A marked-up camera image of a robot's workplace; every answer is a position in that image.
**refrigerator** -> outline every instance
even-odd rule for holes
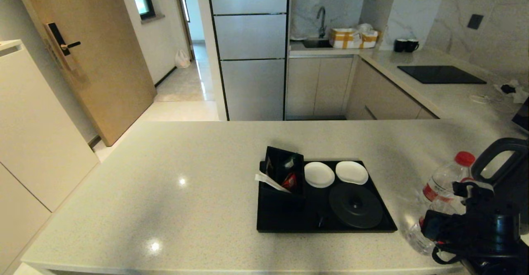
[[[283,120],[288,0],[210,0],[228,119]]]

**kitchen sink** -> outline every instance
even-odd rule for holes
[[[332,45],[329,43],[328,39],[325,40],[304,40],[303,45],[307,49],[316,49],[316,48],[332,48]]]

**kettle handle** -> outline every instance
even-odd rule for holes
[[[472,165],[474,179],[495,185],[504,175],[510,174],[521,160],[527,160],[527,140],[519,138],[501,138],[490,145],[479,155]],[[481,172],[498,154],[504,151],[514,151],[514,154],[494,173],[489,179],[483,177]]]

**black mug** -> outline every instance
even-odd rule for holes
[[[395,44],[393,45],[393,50],[398,53],[403,52],[404,49],[406,49],[407,43],[407,39],[396,39]]]
[[[419,48],[419,41],[415,39],[411,39],[411,40],[406,41],[406,47],[404,48],[404,51],[411,53],[418,48]]]

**bottle label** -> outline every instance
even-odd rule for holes
[[[433,179],[430,179],[423,188],[423,194],[429,201],[433,201],[436,197],[439,197],[440,200],[444,202],[449,202],[451,198],[446,198],[444,196],[439,195],[443,191],[445,191],[445,189],[435,183]]]

